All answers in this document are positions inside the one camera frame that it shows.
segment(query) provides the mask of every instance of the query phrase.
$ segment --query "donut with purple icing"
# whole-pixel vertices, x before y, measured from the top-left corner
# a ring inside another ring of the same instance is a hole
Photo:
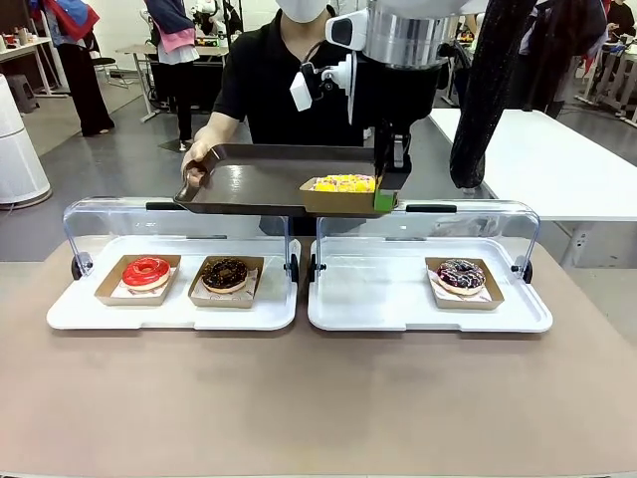
[[[447,291],[461,296],[473,296],[485,287],[485,272],[473,262],[450,259],[436,271],[439,283]]]

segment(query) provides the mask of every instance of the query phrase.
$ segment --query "black serving tray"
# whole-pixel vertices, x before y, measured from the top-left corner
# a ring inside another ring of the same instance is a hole
[[[192,179],[196,169],[203,173],[200,181]],[[373,176],[373,149],[220,144],[201,163],[188,165],[174,200],[198,214],[312,217],[299,188],[329,174]]]

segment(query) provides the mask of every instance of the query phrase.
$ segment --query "display case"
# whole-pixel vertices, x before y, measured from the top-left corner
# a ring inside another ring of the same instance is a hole
[[[49,311],[55,329],[273,331],[294,319],[301,245],[288,235],[287,218],[194,214],[171,199],[93,198],[66,210],[64,228],[76,280]],[[105,304],[109,275],[121,276],[120,262],[140,256],[171,261],[175,275],[161,305]],[[193,281],[211,257],[259,264],[249,307],[194,305]]]
[[[401,204],[375,219],[320,218],[317,230],[309,315],[320,329],[541,333],[552,325],[531,286],[539,218],[523,204]],[[502,300],[492,310],[464,300],[441,308],[428,267],[440,258],[484,263]]]

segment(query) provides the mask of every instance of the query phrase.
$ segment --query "green tab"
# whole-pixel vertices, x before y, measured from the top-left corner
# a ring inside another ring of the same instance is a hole
[[[395,194],[393,193],[382,193],[377,190],[374,194],[374,209],[377,212],[391,212],[395,203]]]

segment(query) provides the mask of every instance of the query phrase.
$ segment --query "donut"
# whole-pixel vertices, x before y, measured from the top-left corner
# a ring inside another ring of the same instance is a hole
[[[248,266],[238,259],[222,259],[206,264],[201,282],[210,292],[231,294],[242,289],[248,279]]]
[[[163,286],[170,277],[170,264],[155,257],[142,257],[131,262],[121,274],[127,288],[150,292]]]
[[[460,296],[473,296],[485,287],[485,272],[473,262],[451,259],[443,262],[436,274],[440,285],[447,291]]]

